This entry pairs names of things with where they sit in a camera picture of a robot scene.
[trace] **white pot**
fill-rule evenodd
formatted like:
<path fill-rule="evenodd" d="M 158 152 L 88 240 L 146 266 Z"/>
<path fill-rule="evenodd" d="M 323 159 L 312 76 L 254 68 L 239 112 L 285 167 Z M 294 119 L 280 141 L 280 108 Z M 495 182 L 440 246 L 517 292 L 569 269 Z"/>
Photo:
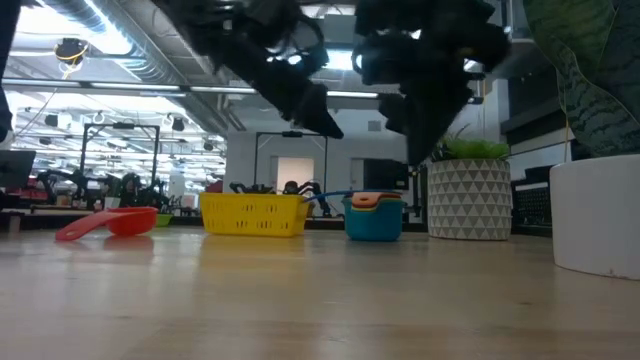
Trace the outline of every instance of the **white pot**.
<path fill-rule="evenodd" d="M 551 169 L 553 251 L 564 268 L 640 279 L 640 155 Z"/>
<path fill-rule="evenodd" d="M 433 163 L 428 175 L 429 234 L 446 239 L 507 240 L 511 173 L 502 160 Z"/>

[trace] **white geometric planter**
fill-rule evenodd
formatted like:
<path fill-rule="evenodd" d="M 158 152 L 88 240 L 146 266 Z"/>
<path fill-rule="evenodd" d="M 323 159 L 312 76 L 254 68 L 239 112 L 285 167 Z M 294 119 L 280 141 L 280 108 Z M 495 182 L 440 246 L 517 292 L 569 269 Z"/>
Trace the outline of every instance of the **white geometric planter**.
<path fill-rule="evenodd" d="M 511 173 L 502 160 L 433 163 L 428 175 L 429 234 L 461 240 L 507 240 Z"/>

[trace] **blue bowl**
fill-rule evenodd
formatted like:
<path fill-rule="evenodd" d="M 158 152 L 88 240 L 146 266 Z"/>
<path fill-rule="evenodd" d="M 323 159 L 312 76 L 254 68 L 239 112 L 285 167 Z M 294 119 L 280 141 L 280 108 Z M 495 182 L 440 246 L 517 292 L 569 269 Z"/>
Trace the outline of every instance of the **blue bowl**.
<path fill-rule="evenodd" d="M 396 241 L 402 234 L 402 201 L 382 201 L 375 211 L 354 211 L 342 200 L 347 235 L 356 241 Z"/>

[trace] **plant leaf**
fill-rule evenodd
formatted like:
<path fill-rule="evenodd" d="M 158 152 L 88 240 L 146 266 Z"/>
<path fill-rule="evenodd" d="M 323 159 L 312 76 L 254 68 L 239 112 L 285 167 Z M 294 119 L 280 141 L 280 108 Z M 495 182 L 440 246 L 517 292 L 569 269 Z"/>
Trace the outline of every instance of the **plant leaf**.
<path fill-rule="evenodd" d="M 640 2 L 620 0 L 596 84 L 640 119 Z"/>
<path fill-rule="evenodd" d="M 595 75 L 615 15 L 611 0 L 523 0 L 523 5 L 536 44 L 556 69 L 562 66 L 551 36 L 575 53 L 587 78 Z"/>
<path fill-rule="evenodd" d="M 575 54 L 550 37 L 565 74 L 565 99 L 574 135 L 598 156 L 640 152 L 640 124 L 611 94 L 591 83 L 578 68 Z"/>

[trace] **computer monitor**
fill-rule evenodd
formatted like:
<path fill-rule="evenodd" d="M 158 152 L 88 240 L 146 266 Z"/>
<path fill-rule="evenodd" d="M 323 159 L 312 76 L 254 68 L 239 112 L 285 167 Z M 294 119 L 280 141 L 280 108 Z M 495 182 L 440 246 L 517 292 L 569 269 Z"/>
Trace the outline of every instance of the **computer monitor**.
<path fill-rule="evenodd" d="M 35 151 L 0 151 L 0 187 L 22 188 L 27 185 Z"/>

